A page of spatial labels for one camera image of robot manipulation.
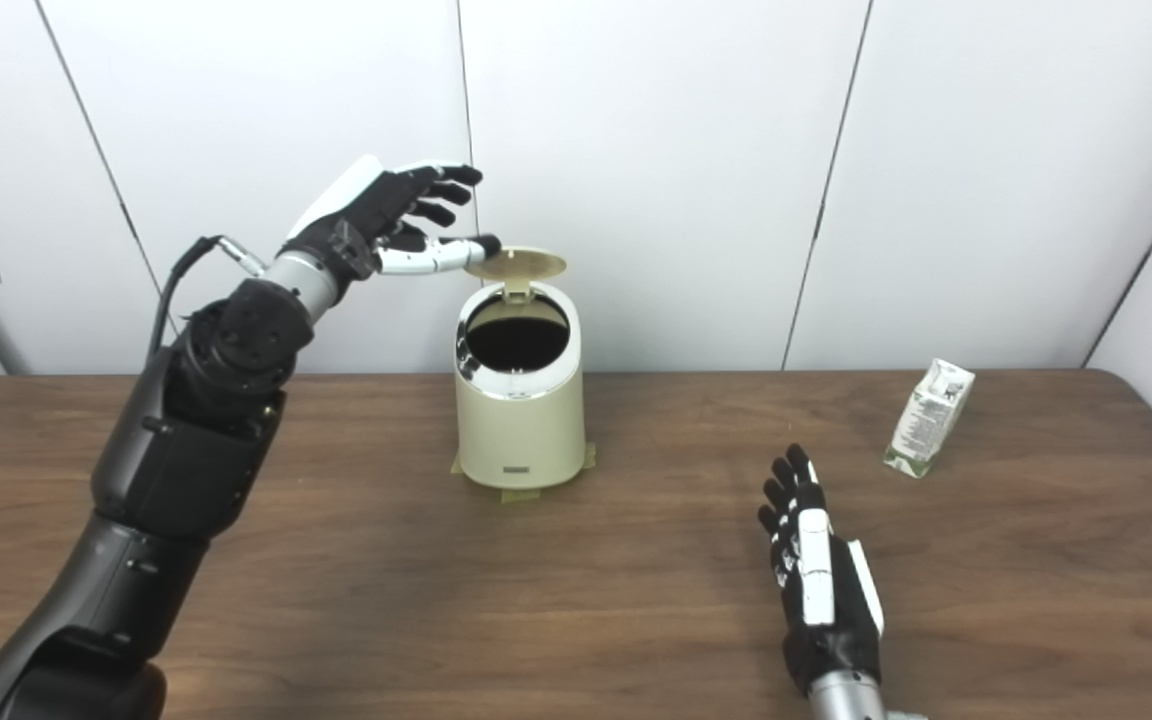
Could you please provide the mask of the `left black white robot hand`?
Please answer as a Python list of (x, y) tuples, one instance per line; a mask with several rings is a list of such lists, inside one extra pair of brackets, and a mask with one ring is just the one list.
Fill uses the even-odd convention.
[(449, 228), (453, 209), (472, 200), (483, 173), (470, 165), (426, 162), (387, 169), (362, 156), (312, 202), (279, 252), (297, 252), (333, 279), (338, 293), (371, 275), (457, 272), (495, 258), (494, 234), (444, 237), (414, 223)]

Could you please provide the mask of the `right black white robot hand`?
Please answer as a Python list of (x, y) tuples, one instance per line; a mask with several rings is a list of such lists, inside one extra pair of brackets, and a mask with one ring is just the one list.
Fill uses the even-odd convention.
[(814, 462), (790, 445), (771, 464), (756, 511), (786, 620), (788, 675), (808, 694), (831, 673), (881, 682), (884, 615), (864, 548), (838, 536)]

